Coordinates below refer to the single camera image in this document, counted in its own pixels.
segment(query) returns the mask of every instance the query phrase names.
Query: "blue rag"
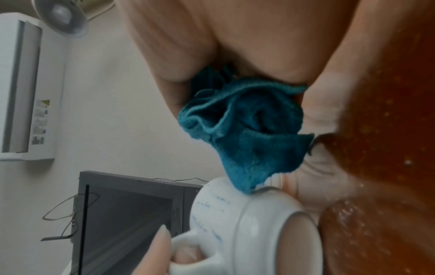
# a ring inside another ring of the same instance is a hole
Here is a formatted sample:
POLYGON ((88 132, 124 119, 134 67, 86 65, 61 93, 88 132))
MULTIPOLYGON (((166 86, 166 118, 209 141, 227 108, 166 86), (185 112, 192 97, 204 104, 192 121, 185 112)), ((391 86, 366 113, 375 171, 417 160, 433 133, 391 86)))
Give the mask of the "blue rag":
POLYGON ((264 79, 236 79, 232 67, 203 69, 192 81, 192 99, 178 122, 194 139, 218 152, 234 187, 251 193, 275 173, 298 168, 314 135, 298 135, 304 113, 293 87, 264 79))

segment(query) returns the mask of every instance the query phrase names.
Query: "white mug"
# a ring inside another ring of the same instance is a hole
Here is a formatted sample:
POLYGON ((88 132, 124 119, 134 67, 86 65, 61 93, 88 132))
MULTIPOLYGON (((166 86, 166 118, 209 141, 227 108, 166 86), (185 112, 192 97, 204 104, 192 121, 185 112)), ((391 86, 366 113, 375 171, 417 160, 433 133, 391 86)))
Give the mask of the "white mug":
POLYGON ((184 245, 199 246, 206 259, 189 265, 171 262, 169 274, 276 275, 284 225, 290 226, 290 236, 285 237, 289 246, 285 274, 321 275, 319 231, 297 200, 275 188, 246 195, 229 179, 214 179, 193 202, 190 231, 172 239, 173 252, 184 245))

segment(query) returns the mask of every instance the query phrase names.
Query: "television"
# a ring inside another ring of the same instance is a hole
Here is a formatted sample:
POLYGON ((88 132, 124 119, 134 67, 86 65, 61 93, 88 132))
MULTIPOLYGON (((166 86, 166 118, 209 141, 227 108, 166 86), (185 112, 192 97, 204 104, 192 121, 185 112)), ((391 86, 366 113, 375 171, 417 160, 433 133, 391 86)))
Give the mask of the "television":
POLYGON ((72 275, 131 275, 165 224, 189 230, 201 184, 81 172, 71 228, 72 275))

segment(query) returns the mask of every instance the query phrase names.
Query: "cleaning cloth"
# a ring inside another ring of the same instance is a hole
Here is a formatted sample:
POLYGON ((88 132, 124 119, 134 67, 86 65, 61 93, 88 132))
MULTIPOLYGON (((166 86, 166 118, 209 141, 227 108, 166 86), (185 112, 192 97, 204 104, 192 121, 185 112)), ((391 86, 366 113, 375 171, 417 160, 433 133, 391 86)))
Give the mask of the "cleaning cloth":
POLYGON ((271 175, 298 168, 314 135, 298 135, 304 113, 291 99, 306 86, 234 73, 230 66, 203 69, 178 122, 216 149, 234 187, 249 194, 271 175))

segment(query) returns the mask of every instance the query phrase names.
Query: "white air conditioner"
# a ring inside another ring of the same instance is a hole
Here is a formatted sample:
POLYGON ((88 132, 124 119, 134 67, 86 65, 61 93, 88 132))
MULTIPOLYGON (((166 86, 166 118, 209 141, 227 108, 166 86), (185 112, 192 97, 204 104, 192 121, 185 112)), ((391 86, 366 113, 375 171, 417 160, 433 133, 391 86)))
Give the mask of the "white air conditioner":
POLYGON ((54 159, 68 39, 0 14, 0 160, 54 159))

